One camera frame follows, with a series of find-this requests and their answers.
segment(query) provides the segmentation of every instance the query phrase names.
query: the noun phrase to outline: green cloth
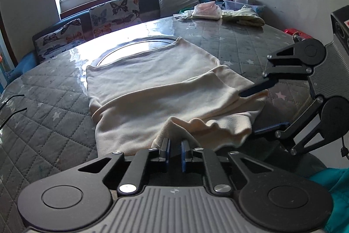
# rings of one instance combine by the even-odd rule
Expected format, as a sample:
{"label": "green cloth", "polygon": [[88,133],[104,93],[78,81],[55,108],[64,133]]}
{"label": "green cloth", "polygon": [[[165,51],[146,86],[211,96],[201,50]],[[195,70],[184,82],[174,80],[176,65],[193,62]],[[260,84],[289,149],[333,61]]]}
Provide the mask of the green cloth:
{"label": "green cloth", "polygon": [[332,195],[333,211],[325,226],[328,233],[349,232],[349,168],[327,168],[310,177]]}
{"label": "green cloth", "polygon": [[223,21],[232,21],[240,25],[255,27],[261,27],[265,24],[264,20],[260,18],[252,8],[249,8],[245,5],[242,7],[242,9],[239,9],[237,11],[224,10],[222,19]]}

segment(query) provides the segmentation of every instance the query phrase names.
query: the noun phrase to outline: teal jacket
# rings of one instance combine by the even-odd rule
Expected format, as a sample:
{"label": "teal jacket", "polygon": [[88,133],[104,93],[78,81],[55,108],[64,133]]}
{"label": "teal jacket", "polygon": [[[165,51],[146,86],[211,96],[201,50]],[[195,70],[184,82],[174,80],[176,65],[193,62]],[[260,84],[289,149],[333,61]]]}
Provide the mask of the teal jacket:
{"label": "teal jacket", "polygon": [[349,168],[327,168],[310,177],[324,186],[333,198],[333,211],[325,226],[327,233],[349,233]]}

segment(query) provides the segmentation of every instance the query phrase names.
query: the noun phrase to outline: black cable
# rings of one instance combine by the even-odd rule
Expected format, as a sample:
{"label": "black cable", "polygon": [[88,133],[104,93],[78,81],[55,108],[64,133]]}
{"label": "black cable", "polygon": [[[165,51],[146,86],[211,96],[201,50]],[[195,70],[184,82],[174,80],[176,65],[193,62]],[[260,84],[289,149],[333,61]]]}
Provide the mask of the black cable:
{"label": "black cable", "polygon": [[13,96],[11,96],[10,98],[7,99],[7,101],[6,101],[5,103],[3,103],[3,104],[1,105],[0,111],[1,111],[1,109],[2,109],[3,107],[5,107],[5,105],[6,105],[12,98],[14,98],[14,97],[23,97],[23,96],[24,96],[24,94],[13,95]]}
{"label": "black cable", "polygon": [[21,109],[21,110],[19,110],[19,111],[15,111],[14,113],[12,113],[4,122],[3,122],[3,124],[0,126],[0,129],[2,129],[3,128],[3,126],[8,122],[8,120],[13,116],[13,115],[15,115],[15,114],[17,114],[17,113],[19,113],[19,112],[23,112],[23,111],[25,111],[27,108],[24,108],[24,109]]}
{"label": "black cable", "polygon": [[349,150],[348,150],[348,148],[346,148],[346,146],[344,145],[344,137],[342,136],[342,145],[343,145],[343,147],[341,148],[341,155],[342,155],[342,157],[346,157],[348,160],[349,160],[349,156],[348,156],[348,154],[349,154]]}

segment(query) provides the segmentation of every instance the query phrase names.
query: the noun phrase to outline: cream cloth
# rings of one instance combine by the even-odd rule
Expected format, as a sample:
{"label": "cream cloth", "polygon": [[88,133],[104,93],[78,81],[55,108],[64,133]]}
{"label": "cream cloth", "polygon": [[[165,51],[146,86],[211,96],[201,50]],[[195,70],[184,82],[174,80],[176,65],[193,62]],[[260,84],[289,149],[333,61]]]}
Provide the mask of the cream cloth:
{"label": "cream cloth", "polygon": [[267,96],[265,90],[239,97],[239,90],[251,84],[180,37],[106,66],[88,66],[98,155],[115,150],[134,155],[160,147],[165,137],[214,150],[239,147]]}

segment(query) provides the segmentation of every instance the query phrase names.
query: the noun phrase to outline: black round disc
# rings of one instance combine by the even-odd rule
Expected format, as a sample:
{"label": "black round disc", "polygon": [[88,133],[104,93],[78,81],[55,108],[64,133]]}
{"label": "black round disc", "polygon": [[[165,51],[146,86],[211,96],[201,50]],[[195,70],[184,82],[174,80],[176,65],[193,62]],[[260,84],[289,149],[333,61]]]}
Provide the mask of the black round disc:
{"label": "black round disc", "polygon": [[268,193],[270,201],[278,207],[296,209],[304,206],[309,198],[308,194],[294,186],[278,186]]}
{"label": "black round disc", "polygon": [[330,98],[321,111],[321,133],[326,138],[340,138],[349,131],[349,102],[342,97]]}
{"label": "black round disc", "polygon": [[242,188],[238,201],[248,219],[277,232],[320,228],[333,208],[325,188],[284,171],[256,174]]}
{"label": "black round disc", "polygon": [[49,207],[66,209],[81,201],[82,191],[73,186],[55,186],[46,190],[41,199]]}
{"label": "black round disc", "polygon": [[84,228],[110,208],[108,188],[95,174],[65,171],[34,182],[18,197],[27,225],[40,231],[68,232]]}
{"label": "black round disc", "polygon": [[316,39],[306,39],[301,42],[301,47],[296,56],[308,65],[314,66],[320,64],[326,56],[324,45]]}

